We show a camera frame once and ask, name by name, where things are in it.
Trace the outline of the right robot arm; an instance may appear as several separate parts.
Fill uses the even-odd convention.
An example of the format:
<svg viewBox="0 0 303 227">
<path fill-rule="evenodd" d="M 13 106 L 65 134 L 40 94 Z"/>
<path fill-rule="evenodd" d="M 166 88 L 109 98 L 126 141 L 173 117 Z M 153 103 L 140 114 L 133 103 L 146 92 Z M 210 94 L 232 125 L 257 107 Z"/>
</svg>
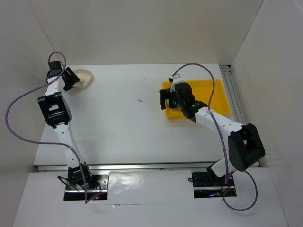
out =
<svg viewBox="0 0 303 227">
<path fill-rule="evenodd" d="M 196 100 L 188 83 L 177 83 L 159 93 L 162 109 L 180 109 L 187 119 L 219 134 L 223 158 L 207 168 L 209 184 L 218 185 L 223 177 L 235 171 L 243 172 L 265 156 L 255 125 L 234 122 L 211 109 L 208 104 Z"/>
</svg>

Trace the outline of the cream panda plate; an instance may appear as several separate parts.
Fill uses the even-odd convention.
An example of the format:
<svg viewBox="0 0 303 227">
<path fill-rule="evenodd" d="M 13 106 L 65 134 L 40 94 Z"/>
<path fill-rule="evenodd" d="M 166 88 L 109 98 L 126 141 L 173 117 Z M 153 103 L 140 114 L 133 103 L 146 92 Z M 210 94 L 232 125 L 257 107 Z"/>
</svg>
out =
<svg viewBox="0 0 303 227">
<path fill-rule="evenodd" d="M 73 71 L 78 77 L 79 81 L 72 87 L 77 89 L 85 89 L 93 80 L 93 74 L 85 69 L 76 69 Z"/>
</svg>

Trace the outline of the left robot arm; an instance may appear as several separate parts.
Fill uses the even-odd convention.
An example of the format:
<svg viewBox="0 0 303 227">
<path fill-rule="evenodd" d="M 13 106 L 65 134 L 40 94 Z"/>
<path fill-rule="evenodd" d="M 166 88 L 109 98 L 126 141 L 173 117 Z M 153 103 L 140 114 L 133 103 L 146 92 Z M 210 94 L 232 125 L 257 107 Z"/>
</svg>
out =
<svg viewBox="0 0 303 227">
<path fill-rule="evenodd" d="M 37 99 L 39 107 L 47 125 L 56 132 L 60 143 L 68 145 L 64 148 L 68 176 L 65 179 L 72 187 L 79 186 L 87 189 L 93 184 L 93 176 L 79 151 L 71 129 L 72 113 L 63 97 L 63 91 L 72 88 L 84 88 L 92 79 L 88 72 L 81 75 L 73 72 L 69 67 L 62 68 L 62 63 L 52 61 L 46 76 L 49 84 L 45 94 Z"/>
</svg>

